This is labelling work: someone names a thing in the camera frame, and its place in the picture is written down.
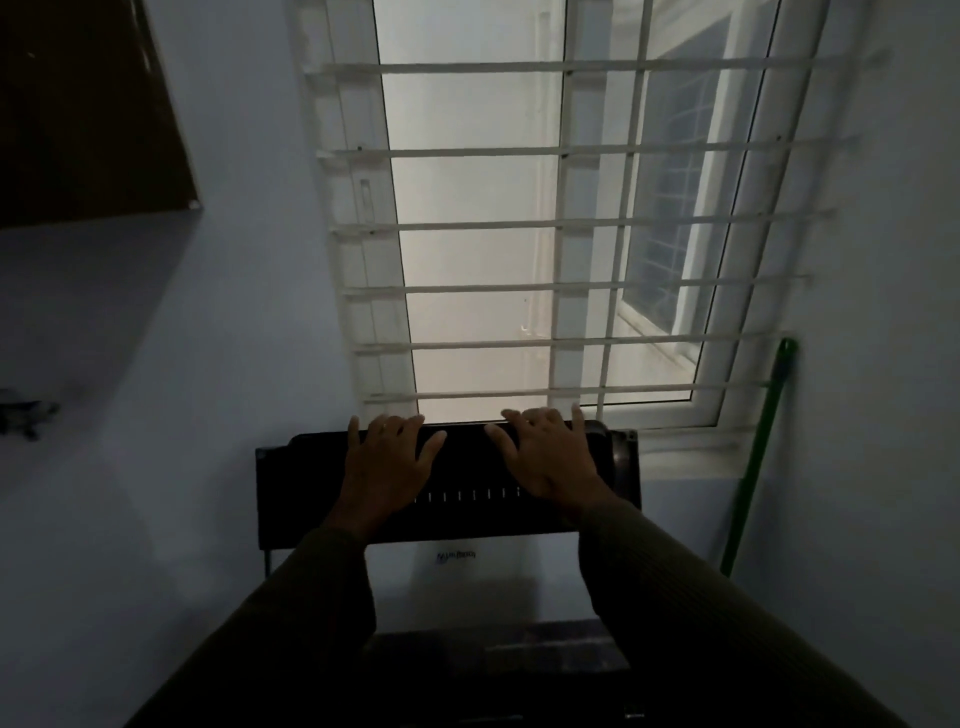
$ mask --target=building window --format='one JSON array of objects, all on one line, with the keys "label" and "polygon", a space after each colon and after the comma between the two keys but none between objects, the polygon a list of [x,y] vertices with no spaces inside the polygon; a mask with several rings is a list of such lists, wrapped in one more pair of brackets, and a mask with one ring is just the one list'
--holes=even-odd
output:
[{"label": "building window", "polygon": [[774,326],[744,328],[752,292],[792,280],[757,274],[771,231],[827,214],[763,179],[831,148],[797,119],[813,70],[851,62],[818,58],[814,6],[298,0],[368,413],[579,402],[613,425],[691,428],[733,388],[761,394],[732,373],[743,341],[758,361],[776,344]]}]

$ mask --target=white metal bar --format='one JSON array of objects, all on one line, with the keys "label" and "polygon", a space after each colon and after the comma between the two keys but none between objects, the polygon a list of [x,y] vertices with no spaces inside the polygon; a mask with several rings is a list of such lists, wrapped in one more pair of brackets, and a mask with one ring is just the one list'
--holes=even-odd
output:
[{"label": "white metal bar", "polygon": [[742,341],[743,339],[770,338],[785,335],[782,331],[751,331],[746,333],[664,334],[658,336],[609,336],[580,339],[495,339],[491,341],[420,341],[384,344],[356,344],[356,353],[425,352],[444,349],[523,349],[525,347],[550,347],[563,349],[588,346],[618,346],[621,344],[672,344],[680,341]]},{"label": "white metal bar", "polygon": [[324,63],[305,67],[309,75],[355,73],[409,75],[427,73],[562,73],[565,71],[712,71],[764,68],[843,68],[870,59],[841,54],[819,58],[643,59],[637,61],[505,61],[481,63]]},{"label": "white metal bar", "polygon": [[826,220],[834,210],[741,213],[738,215],[690,215],[688,217],[613,217],[565,220],[491,220],[461,223],[358,223],[334,225],[335,235],[360,235],[375,232],[514,230],[523,228],[617,228],[655,225],[733,225],[736,223],[782,223]]},{"label": "white metal bar", "polygon": [[620,290],[622,288],[642,288],[652,285],[658,288],[712,287],[715,285],[769,285],[789,283],[808,279],[809,275],[795,274],[782,276],[758,276],[756,278],[702,278],[676,279],[653,283],[636,280],[600,280],[596,282],[559,282],[559,283],[477,283],[475,285],[392,285],[367,288],[344,288],[344,296],[357,298],[380,298],[406,296],[412,293],[508,293],[515,291],[560,291],[564,293],[579,291]]},{"label": "white metal bar", "polygon": [[555,397],[580,397],[581,395],[603,394],[633,394],[641,392],[692,392],[696,390],[715,389],[743,389],[747,387],[768,387],[768,381],[729,381],[718,383],[689,383],[689,384],[634,384],[615,387],[555,387],[543,389],[504,389],[481,392],[417,392],[410,394],[398,392],[396,394],[370,394],[363,398],[365,403],[382,403],[393,401],[412,400],[472,400],[474,398],[493,397],[534,397],[537,395],[553,395]]},{"label": "white metal bar", "polygon": [[439,149],[318,149],[317,159],[412,159],[445,157],[570,157],[678,152],[782,152],[800,147],[842,147],[852,139],[795,139],[793,141],[687,141],[669,144],[588,144],[561,147],[450,147]]},{"label": "white metal bar", "polygon": [[[650,23],[653,17],[654,0],[644,0],[643,15],[640,17],[640,38],[636,49],[636,60],[638,63],[647,58],[647,48],[650,44]],[[630,104],[630,124],[627,127],[627,141],[636,143],[636,131],[640,123],[640,99],[643,94],[643,84],[646,80],[646,72],[637,71],[634,76],[634,95]],[[623,182],[620,184],[620,208],[619,217],[627,217],[630,208],[630,190],[631,180],[634,176],[635,156],[628,154],[623,164]],[[611,272],[612,282],[620,275],[620,262],[623,259],[623,239],[626,235],[624,226],[617,226],[616,237],[613,242],[613,266]],[[616,288],[610,289],[610,296],[607,301],[607,325],[605,336],[613,336],[613,321],[616,318]],[[605,345],[600,363],[600,386],[607,386],[607,373],[610,370],[610,346]],[[604,391],[601,390],[597,395],[597,419],[603,418],[603,399]]]}]

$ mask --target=black device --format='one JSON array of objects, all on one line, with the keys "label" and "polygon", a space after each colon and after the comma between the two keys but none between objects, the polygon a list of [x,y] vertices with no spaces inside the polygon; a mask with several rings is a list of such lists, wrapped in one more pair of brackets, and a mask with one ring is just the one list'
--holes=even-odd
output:
[{"label": "black device", "polygon": [[[516,442],[511,425],[501,424]],[[559,533],[573,526],[549,502],[530,496],[507,471],[482,423],[424,425],[417,450],[438,430],[444,447],[417,500],[393,514],[375,543],[442,541],[484,536]],[[640,506],[635,430],[587,422],[587,442],[597,472],[615,493]],[[259,545],[268,556],[295,548],[320,525],[340,495],[347,433],[297,435],[279,448],[256,451]]]}]

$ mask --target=forearm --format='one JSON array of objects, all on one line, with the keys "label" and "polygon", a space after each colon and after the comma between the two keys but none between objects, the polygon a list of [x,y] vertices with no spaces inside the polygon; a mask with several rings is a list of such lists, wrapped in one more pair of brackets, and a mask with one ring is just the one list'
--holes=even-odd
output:
[{"label": "forearm", "polygon": [[626,501],[585,513],[580,565],[594,611],[665,711],[900,724]]},{"label": "forearm", "polygon": [[308,534],[129,725],[316,708],[375,628],[363,549],[338,529]]}]

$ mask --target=dark brown cabinet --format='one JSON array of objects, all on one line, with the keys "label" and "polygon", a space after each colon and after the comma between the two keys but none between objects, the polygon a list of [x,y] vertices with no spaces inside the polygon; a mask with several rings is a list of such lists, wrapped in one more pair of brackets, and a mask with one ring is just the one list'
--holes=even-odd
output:
[{"label": "dark brown cabinet", "polygon": [[0,3],[0,228],[197,206],[141,0]]}]

